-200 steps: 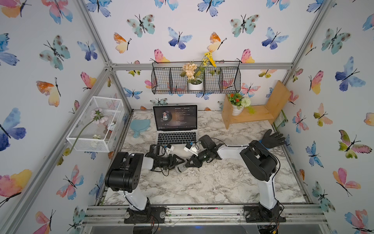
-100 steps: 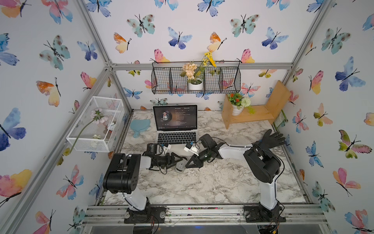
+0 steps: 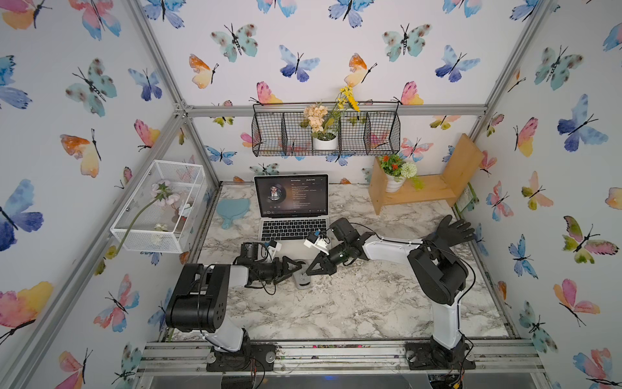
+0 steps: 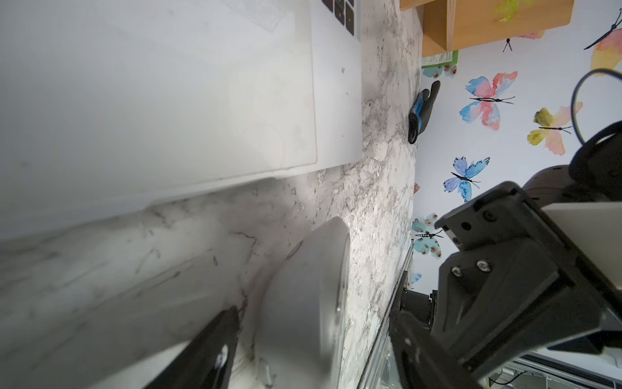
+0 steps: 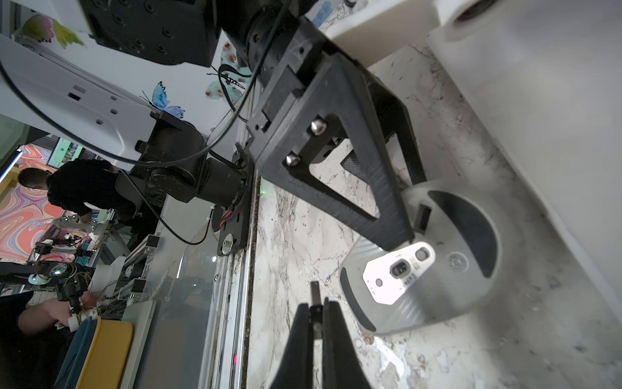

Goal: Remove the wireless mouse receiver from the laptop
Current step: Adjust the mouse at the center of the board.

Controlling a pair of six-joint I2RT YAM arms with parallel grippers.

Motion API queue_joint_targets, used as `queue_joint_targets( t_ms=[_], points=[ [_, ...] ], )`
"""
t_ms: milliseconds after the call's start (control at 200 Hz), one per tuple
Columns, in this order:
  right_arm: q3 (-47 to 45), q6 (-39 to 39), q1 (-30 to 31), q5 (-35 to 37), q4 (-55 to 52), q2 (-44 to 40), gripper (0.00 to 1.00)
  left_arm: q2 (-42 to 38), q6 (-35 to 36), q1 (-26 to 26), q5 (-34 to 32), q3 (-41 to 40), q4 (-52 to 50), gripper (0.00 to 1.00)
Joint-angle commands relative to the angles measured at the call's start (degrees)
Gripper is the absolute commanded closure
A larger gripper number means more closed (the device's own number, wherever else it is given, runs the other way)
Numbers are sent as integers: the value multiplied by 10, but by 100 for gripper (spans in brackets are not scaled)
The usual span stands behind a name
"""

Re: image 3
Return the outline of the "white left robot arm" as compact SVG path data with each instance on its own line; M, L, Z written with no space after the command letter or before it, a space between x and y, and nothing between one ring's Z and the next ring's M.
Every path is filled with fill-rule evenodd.
M227 315L228 292L237 287L278 285L302 269L287 256L270 262L242 257L233 264L186 264L165 308L165 323L180 332L199 332L219 352L237 353L248 337Z

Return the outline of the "grey wireless mouse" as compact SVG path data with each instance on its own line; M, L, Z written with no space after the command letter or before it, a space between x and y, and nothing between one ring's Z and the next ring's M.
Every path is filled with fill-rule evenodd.
M312 280L306 274L305 270L299 270L293 273L294 284L299 290L306 290L312 287Z

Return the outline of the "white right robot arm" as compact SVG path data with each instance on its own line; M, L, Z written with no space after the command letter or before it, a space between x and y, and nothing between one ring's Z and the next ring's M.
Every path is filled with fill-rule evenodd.
M459 330L459 302L464 295L469 270L452 247L473 240L473 233L432 233L414 241L379 237L374 233L344 238L328 247L327 240L311 233L304 240L308 248L318 250L307 269L309 276L333 275L337 266L350 259L387 261L408 265L424 295L432 302L434 345L455 350L463 342Z

